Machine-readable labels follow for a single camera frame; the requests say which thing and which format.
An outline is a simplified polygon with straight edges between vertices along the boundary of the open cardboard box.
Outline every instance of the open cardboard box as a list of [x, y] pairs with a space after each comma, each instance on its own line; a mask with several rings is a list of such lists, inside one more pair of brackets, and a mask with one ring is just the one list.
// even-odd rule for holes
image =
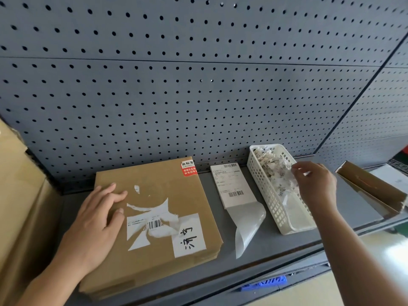
[[336, 170], [383, 218], [398, 215], [405, 207], [408, 195], [357, 165], [345, 161]]
[[62, 200], [0, 119], [0, 306], [14, 305], [54, 251]]

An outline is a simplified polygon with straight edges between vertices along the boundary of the brown cardboard box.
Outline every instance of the brown cardboard box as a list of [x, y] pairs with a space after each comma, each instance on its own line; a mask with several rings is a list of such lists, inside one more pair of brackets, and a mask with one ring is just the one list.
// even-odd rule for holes
[[46, 266], [61, 199], [0, 120], [0, 305], [13, 305]]
[[357, 165], [345, 161], [336, 170], [355, 191], [357, 191], [382, 217], [398, 215], [408, 195], [386, 183]]
[[[122, 207], [126, 219], [106, 260], [80, 283], [81, 292], [106, 298], [217, 257], [222, 239], [191, 157], [96, 174], [95, 185], [112, 182], [115, 193], [128, 191], [113, 207]], [[172, 229], [172, 236], [154, 237]]]

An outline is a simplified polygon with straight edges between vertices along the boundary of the beige floor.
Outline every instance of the beige floor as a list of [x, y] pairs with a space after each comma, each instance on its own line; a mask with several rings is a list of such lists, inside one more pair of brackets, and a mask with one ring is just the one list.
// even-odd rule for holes
[[[408, 239], [383, 231], [364, 236], [362, 240], [395, 283], [408, 293]], [[343, 306], [343, 302], [330, 272], [249, 304], [267, 305]]]

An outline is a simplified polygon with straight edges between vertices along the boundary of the red sticker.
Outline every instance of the red sticker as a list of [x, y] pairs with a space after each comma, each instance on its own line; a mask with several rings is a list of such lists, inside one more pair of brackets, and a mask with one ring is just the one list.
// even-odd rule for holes
[[198, 175], [196, 166], [193, 160], [186, 160], [181, 163], [181, 170], [184, 176]]

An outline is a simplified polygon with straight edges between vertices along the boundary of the pegboard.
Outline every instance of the pegboard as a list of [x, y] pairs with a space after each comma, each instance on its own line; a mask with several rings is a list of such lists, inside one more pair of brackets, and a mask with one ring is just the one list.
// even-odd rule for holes
[[383, 68], [325, 145], [403, 134], [408, 134], [408, 68]]
[[407, 0], [1, 0], [1, 56], [380, 66]]
[[389, 67], [408, 68], [408, 40], [406, 40], [387, 63]]
[[345, 160], [362, 168], [384, 164], [408, 144], [408, 135], [322, 146], [317, 155], [335, 171]]
[[312, 153], [376, 67], [2, 58], [5, 120], [61, 182], [251, 144]]

